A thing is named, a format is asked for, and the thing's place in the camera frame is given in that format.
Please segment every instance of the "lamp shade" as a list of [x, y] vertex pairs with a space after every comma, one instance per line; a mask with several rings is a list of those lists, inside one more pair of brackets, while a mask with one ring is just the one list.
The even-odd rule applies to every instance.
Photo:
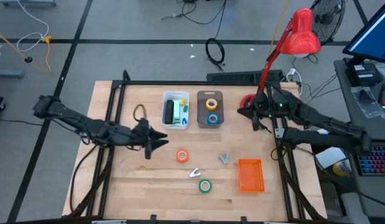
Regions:
[[311, 32], [312, 11], [299, 9], [293, 15], [292, 33], [281, 47], [282, 54], [313, 54], [321, 50], [318, 37]]

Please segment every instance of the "white cable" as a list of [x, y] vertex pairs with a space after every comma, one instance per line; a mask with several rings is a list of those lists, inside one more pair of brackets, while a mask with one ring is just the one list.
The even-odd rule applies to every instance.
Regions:
[[[293, 81], [293, 76], [294, 76], [295, 73], [297, 74], [297, 76], [299, 76], [299, 82], [302, 83], [302, 82], [303, 82], [302, 77], [301, 77], [300, 74], [297, 72], [297, 70], [294, 69], [294, 68], [291, 68], [291, 69], [289, 70], [289, 72], [288, 72], [287, 75], [286, 75], [286, 80], [287, 80], [288, 82]], [[301, 96], [302, 93], [303, 93], [303, 86], [300, 86], [300, 93], [299, 93], [299, 96]]]
[[[19, 6], [21, 7], [21, 9], [22, 9], [26, 14], [28, 14], [28, 16], [32, 17], [33, 19], [35, 19], [35, 20], [37, 20], [37, 21], [39, 21], [39, 22], [41, 22], [41, 23], [43, 23], [44, 25], [47, 26], [47, 31], [46, 31], [46, 33], [45, 33], [44, 35], [41, 34], [40, 32], [33, 32], [33, 33], [28, 34], [28, 35], [26, 35], [25, 37], [23, 37], [23, 38], [21, 38], [21, 39], [19, 39], [19, 40], [17, 41], [17, 49], [18, 49], [20, 52], [26, 52], [26, 51], [31, 50], [32, 48], [34, 48], [34, 47], [35, 47], [35, 46], [36, 46], [36, 45], [37, 45], [37, 44], [38, 44], [44, 37], [47, 36], [47, 34], [49, 33], [50, 27], [49, 27], [49, 25], [48, 25], [47, 23], [41, 21], [40, 19], [38, 19], [38, 18], [32, 16], [29, 12], [27, 12], [27, 11], [25, 10], [25, 8], [22, 6], [22, 4], [19, 2], [19, 0], [17, 0], [17, 2], [18, 2], [18, 4], [19, 4]], [[27, 38], [27, 37], [29, 37], [29, 36], [32, 36], [32, 35], [35, 35], [35, 34], [40, 35], [40, 40], [38, 40], [33, 46], [29, 47], [28, 49], [26, 49], [26, 50], [21, 50], [21, 49], [19, 48], [19, 43], [20, 43], [21, 41], [23, 41], [25, 38]]]

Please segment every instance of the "yellow tape roll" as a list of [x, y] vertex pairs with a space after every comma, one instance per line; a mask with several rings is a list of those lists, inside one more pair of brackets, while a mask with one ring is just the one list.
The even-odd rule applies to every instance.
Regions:
[[206, 100], [206, 108], [208, 110], [215, 110], [217, 108], [217, 101], [212, 98]]

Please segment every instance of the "orange basket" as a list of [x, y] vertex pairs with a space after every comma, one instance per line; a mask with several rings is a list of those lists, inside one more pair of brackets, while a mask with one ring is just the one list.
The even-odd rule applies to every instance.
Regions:
[[240, 159], [238, 161], [239, 190], [243, 193], [265, 192], [261, 159]]

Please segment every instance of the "fan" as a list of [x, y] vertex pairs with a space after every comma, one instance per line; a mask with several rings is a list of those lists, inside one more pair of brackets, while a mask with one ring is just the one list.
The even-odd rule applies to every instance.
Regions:
[[317, 35], [321, 45], [333, 41], [343, 20], [345, 7], [345, 0], [315, 0], [312, 4], [312, 32]]

